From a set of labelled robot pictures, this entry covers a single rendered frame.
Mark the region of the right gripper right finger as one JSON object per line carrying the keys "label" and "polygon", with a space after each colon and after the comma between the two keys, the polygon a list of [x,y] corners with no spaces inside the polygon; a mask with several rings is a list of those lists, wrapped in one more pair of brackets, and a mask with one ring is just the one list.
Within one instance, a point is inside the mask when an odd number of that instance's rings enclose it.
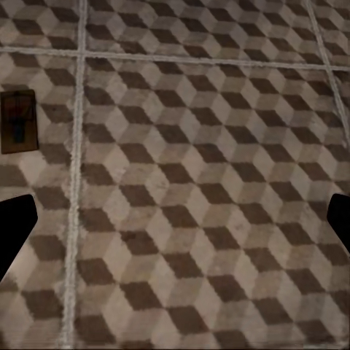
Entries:
{"label": "right gripper right finger", "polygon": [[334,194],[327,211],[327,221],[350,253],[350,197]]}

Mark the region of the mousetrap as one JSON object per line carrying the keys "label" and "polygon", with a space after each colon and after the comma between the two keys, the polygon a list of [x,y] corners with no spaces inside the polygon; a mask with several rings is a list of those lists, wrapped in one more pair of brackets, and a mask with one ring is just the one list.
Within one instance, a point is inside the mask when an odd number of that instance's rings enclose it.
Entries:
{"label": "mousetrap", "polygon": [[0,91],[1,153],[39,150],[32,90]]}

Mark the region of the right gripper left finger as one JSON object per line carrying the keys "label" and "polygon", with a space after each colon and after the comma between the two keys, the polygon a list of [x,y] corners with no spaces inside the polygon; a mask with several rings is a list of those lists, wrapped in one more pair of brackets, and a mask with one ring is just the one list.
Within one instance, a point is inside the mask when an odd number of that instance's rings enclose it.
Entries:
{"label": "right gripper left finger", "polygon": [[0,281],[38,221],[33,195],[0,202]]}

